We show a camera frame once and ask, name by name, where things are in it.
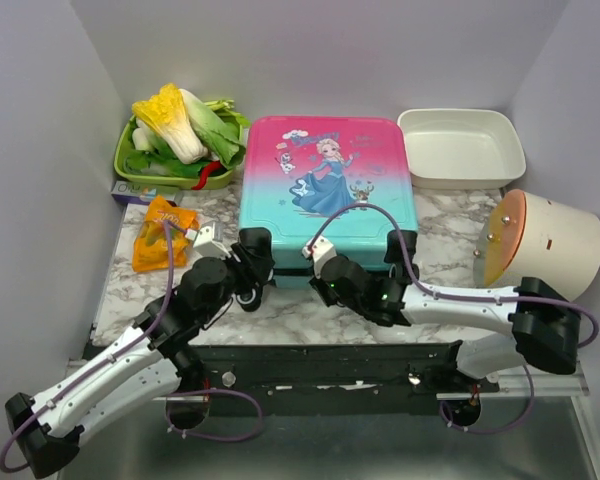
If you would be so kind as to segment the pink and teal kids suitcase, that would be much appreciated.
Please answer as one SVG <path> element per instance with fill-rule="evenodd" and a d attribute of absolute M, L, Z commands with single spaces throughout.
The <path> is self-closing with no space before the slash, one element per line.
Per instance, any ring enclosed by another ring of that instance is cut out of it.
<path fill-rule="evenodd" d="M 303 247 L 324 227 L 338 253 L 366 271 L 404 268 L 418 220 L 403 135 L 383 118 L 269 116 L 248 133 L 239 241 L 274 261 L 272 283 L 306 289 Z"/>

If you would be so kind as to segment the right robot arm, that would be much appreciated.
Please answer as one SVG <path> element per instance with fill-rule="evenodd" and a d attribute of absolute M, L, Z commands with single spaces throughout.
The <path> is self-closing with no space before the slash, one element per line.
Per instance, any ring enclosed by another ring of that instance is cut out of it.
<path fill-rule="evenodd" d="M 441 365 L 441 382 L 451 391 L 523 364 L 556 375 L 576 370 L 580 316 L 537 279 L 494 290 L 417 286 L 406 278 L 372 275 L 343 255 L 317 260 L 313 270 L 310 283 L 326 305 L 340 304 L 379 326 L 487 331 L 478 340 L 456 343 L 453 359 Z"/>

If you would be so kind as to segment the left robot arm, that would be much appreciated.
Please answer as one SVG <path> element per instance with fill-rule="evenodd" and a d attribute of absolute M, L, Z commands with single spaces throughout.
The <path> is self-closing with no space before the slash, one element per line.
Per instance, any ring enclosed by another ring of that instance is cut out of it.
<path fill-rule="evenodd" d="M 215 394 L 190 342 L 232 302 L 257 310 L 274 262 L 240 243 L 197 251 L 180 282 L 169 282 L 108 348 L 56 385 L 6 402 L 7 444 L 19 447 L 35 478 L 62 470 L 91 436 L 156 397 Z"/>

